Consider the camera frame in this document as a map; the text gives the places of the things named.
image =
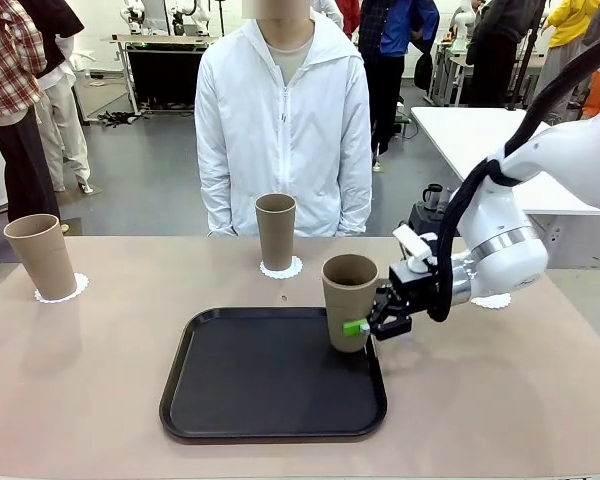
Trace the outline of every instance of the brown cup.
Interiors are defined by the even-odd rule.
[[[369,334],[347,337],[343,327],[371,313],[377,280],[378,267],[362,255],[339,255],[322,267],[329,338],[336,350],[350,353],[364,348]]]
[[[262,262],[279,272],[291,266],[296,201],[289,195],[272,193],[256,200]]]
[[[60,300],[76,291],[76,279],[54,215],[29,215],[4,227],[4,236],[45,300]]]

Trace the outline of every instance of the black mug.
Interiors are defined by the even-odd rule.
[[[427,210],[436,210],[438,208],[438,202],[440,201],[440,194],[442,193],[442,190],[442,185],[439,183],[430,183],[429,186],[422,191],[424,208]]]

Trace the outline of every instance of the blue shirt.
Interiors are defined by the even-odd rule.
[[[411,8],[417,8],[423,20],[423,38],[435,35],[438,11],[429,0],[396,0],[387,12],[387,23],[380,40],[380,53],[387,57],[402,57],[411,41]]]

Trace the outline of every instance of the yellow hoodie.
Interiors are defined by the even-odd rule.
[[[584,35],[599,5],[600,0],[563,0],[562,5],[547,19],[549,25],[556,27],[549,47],[566,45]]]

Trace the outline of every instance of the white doily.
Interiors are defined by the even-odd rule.
[[[60,303],[60,302],[66,302],[67,300],[71,300],[72,298],[77,297],[82,292],[84,292],[85,288],[87,288],[87,285],[89,285],[89,279],[87,278],[86,275],[83,275],[82,273],[76,273],[75,276],[76,276],[76,285],[78,287],[76,288],[76,291],[73,292],[68,297],[61,298],[60,300],[46,300],[46,299],[42,298],[42,295],[40,295],[40,292],[38,290],[36,290],[36,293],[34,294],[36,297],[36,300],[38,300],[41,303]]]
[[[278,272],[274,270],[268,270],[264,266],[264,262],[260,262],[260,271],[269,278],[275,278],[276,280],[283,280],[285,278],[295,277],[302,271],[302,260],[298,257],[291,257],[291,266],[286,270],[280,270]]]
[[[511,303],[511,294],[504,293],[502,295],[493,295],[491,297],[476,297],[471,300],[471,303],[475,303],[482,308],[500,309],[508,307]]]

